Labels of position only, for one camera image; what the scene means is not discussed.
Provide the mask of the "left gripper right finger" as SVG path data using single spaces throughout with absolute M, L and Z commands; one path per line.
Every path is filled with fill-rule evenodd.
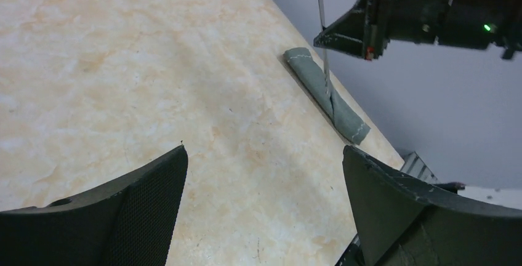
M 520 265 L 521 211 L 460 196 L 354 146 L 343 173 L 356 236 L 344 265 Z

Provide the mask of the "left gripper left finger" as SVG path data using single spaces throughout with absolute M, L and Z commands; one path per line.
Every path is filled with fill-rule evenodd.
M 165 265 L 187 170 L 178 146 L 43 208 L 1 212 L 1 264 Z

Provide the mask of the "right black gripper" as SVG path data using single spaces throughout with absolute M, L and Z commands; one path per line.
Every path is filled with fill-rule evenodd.
M 391 40 L 433 44 L 450 0 L 356 0 L 315 36 L 313 45 L 364 60 L 380 57 Z

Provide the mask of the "grey cloth napkin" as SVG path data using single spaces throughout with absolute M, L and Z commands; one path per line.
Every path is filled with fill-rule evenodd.
M 318 102 L 339 134 L 353 144 L 361 144 L 371 127 L 348 105 L 335 88 L 330 90 L 327 88 L 326 75 L 313 60 L 310 51 L 305 47 L 295 47 L 285 51 L 283 58 L 306 90 Z

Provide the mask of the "silver table knife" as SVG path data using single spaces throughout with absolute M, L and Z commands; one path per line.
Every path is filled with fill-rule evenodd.
M 319 18 L 321 24 L 321 30 L 323 31 L 326 28 L 326 19 L 324 13 L 324 0 L 318 0 L 318 8 L 319 8 Z M 330 80 L 330 69 L 329 69 L 329 60 L 327 56 L 327 50 L 323 48 L 323 71 L 325 75 L 325 83 L 326 83 L 326 95 L 328 97 L 331 96 L 331 80 Z

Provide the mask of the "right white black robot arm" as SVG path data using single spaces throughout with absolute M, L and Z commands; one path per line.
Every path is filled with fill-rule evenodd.
M 521 0 L 357 0 L 313 44 L 374 60 L 392 40 L 474 50 L 494 44 L 510 60 L 521 50 Z

